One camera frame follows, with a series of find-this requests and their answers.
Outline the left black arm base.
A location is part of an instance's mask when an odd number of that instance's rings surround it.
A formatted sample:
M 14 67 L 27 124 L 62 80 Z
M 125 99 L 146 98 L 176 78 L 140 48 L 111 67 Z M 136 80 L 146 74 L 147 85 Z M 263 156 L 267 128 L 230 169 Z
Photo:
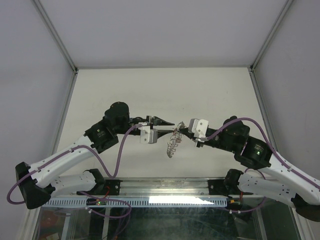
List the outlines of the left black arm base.
M 121 183 L 119 179 L 104 179 L 97 183 L 91 190 L 83 191 L 92 196 L 118 196 L 120 194 Z

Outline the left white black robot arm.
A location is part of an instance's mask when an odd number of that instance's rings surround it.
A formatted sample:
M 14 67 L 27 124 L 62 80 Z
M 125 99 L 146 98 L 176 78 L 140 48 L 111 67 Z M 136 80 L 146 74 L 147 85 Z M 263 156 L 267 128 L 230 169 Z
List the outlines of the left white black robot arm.
M 72 192 L 100 194 L 105 188 L 105 179 L 98 169 L 85 170 L 78 175 L 64 176 L 67 170 L 91 158 L 101 162 L 100 154 L 119 144 L 114 173 L 103 164 L 106 175 L 114 179 L 119 171 L 124 143 L 129 135 L 138 136 L 142 144 L 155 144 L 159 138 L 172 130 L 158 130 L 157 126 L 172 126 L 173 123 L 157 116 L 130 117 L 129 106 L 115 102 L 104 112 L 102 119 L 87 129 L 70 146 L 46 159 L 32 164 L 21 162 L 15 166 L 16 184 L 23 197 L 22 203 L 32 210 L 46 204 L 52 197 Z

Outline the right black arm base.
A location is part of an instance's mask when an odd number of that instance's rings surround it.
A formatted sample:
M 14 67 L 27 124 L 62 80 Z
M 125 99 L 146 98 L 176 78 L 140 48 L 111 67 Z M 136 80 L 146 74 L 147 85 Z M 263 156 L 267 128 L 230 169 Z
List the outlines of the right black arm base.
M 225 179 L 207 180 L 209 195 L 222 195 L 225 197 L 240 196 L 239 181 L 225 181 Z

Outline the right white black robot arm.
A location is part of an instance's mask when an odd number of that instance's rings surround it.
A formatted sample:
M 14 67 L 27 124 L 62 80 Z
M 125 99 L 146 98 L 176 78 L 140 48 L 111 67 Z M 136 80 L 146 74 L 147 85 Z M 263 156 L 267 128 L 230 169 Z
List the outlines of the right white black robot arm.
M 198 148 L 208 146 L 230 152 L 242 166 L 273 178 L 269 181 L 230 169 L 216 190 L 219 194 L 226 197 L 239 193 L 261 195 L 291 207 L 310 221 L 319 222 L 320 181 L 284 159 L 264 132 L 261 133 L 263 139 L 250 136 L 250 127 L 245 121 L 261 129 L 251 118 L 231 116 L 219 129 L 210 128 L 207 120 L 193 118 L 189 126 L 180 128 L 178 133 L 194 141 Z

